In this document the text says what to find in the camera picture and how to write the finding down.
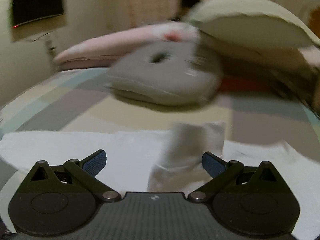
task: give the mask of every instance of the wall-mounted television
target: wall-mounted television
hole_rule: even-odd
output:
[[[63,0],[12,0],[11,27],[64,14]]]

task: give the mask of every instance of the person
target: person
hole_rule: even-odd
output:
[[[180,22],[182,17],[185,16],[188,11],[199,2],[201,2],[201,0],[181,0],[179,11],[175,17],[171,19],[171,21]]]

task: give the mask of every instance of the black hair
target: black hair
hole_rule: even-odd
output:
[[[181,8],[184,8],[184,7],[191,8],[200,1],[201,0],[181,0]]]

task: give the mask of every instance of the bed sheet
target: bed sheet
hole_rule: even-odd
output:
[[[115,98],[104,86],[107,68],[70,70],[25,91],[2,111],[3,133],[13,131],[167,130],[173,122],[223,120],[226,139],[250,144],[285,140],[320,162],[320,121],[299,102],[267,92],[219,93],[203,107],[166,107]]]

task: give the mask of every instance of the blue gripper pad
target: blue gripper pad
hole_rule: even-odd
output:
[[[223,173],[227,169],[226,166],[227,163],[224,160],[209,152],[202,155],[202,167],[213,179]]]
[[[95,177],[107,164],[107,154],[101,151],[92,159],[88,160],[82,167],[84,171]]]

